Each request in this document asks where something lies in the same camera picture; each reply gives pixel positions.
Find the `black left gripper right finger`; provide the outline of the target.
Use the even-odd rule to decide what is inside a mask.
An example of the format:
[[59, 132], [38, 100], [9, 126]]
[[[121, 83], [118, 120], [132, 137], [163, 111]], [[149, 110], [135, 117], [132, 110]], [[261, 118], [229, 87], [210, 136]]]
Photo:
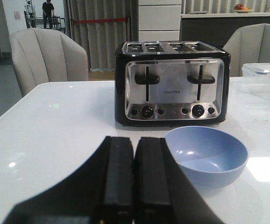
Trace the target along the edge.
[[135, 223], [222, 222], [182, 172], [165, 139], [142, 137], [135, 153]]

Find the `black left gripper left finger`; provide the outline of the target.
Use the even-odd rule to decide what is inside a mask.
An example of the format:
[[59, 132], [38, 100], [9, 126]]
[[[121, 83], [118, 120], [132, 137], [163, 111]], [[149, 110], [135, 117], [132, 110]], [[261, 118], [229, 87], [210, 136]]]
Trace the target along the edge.
[[129, 138], [104, 138], [68, 177], [16, 204], [5, 224], [130, 224], [133, 147]]

